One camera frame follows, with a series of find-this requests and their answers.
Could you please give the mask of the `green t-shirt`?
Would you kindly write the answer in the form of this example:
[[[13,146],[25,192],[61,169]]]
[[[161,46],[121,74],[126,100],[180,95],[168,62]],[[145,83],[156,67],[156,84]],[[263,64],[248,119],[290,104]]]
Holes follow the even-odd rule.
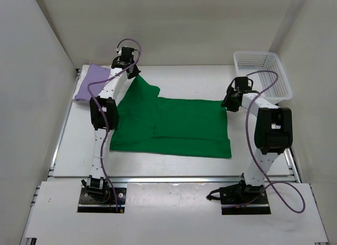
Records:
[[[221,101],[169,99],[141,76],[118,104],[110,151],[229,159],[227,113]]]

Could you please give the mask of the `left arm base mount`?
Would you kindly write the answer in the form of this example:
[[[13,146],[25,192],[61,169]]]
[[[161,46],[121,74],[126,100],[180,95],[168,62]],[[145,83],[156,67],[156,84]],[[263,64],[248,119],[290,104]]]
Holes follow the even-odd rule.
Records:
[[[104,180],[88,178],[81,180],[78,200],[79,213],[124,213],[127,187],[114,187]]]

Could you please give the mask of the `cream white t-shirt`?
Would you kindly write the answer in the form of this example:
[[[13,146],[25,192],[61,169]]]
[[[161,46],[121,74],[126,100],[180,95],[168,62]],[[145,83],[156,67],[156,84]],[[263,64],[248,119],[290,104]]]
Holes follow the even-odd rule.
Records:
[[[81,68],[77,87],[81,87],[83,81],[91,83],[108,79],[111,76],[111,67],[107,65],[88,64]]]

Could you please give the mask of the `purple t-shirt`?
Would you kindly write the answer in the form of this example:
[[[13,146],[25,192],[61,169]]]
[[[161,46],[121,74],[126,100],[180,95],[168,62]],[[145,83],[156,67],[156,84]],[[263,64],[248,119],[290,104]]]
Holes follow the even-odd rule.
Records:
[[[74,100],[76,101],[89,101],[91,99],[91,95],[88,91],[88,85],[93,82],[100,82],[103,80],[107,80],[110,77],[111,69],[102,67],[96,64],[91,64],[88,66],[86,74],[84,77],[80,77],[82,81],[80,81],[79,89],[74,96]],[[103,90],[106,82],[97,83],[90,86],[90,90],[94,96],[98,96],[98,94]]]

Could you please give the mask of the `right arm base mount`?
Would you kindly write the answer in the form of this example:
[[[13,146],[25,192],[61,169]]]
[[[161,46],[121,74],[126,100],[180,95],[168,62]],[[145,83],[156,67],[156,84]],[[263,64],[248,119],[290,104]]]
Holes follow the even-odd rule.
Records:
[[[245,179],[211,191],[206,199],[220,201],[222,215],[268,215],[271,209],[264,185],[246,184]]]

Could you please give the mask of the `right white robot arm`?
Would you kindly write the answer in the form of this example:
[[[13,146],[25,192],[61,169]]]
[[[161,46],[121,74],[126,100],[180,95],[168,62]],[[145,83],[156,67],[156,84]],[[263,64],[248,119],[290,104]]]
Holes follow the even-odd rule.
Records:
[[[228,86],[221,103],[221,107],[229,112],[237,112],[241,107],[247,109],[245,131],[250,152],[248,120],[250,115],[256,117],[256,150],[251,164],[241,176],[242,187],[246,191],[257,191],[264,187],[265,175],[271,165],[293,142],[291,110],[272,104],[252,87],[253,81],[247,76],[236,77]]]

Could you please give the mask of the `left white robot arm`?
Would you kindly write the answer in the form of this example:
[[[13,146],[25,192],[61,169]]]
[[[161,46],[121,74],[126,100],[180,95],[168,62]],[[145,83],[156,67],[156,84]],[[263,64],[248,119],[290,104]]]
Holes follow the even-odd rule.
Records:
[[[107,79],[89,83],[87,86],[91,124],[94,128],[94,154],[87,179],[89,188],[102,189],[108,183],[104,159],[108,155],[111,137],[119,123],[116,99],[123,84],[140,73],[136,66],[141,55],[139,49],[123,46],[116,51],[117,57],[108,69]]]

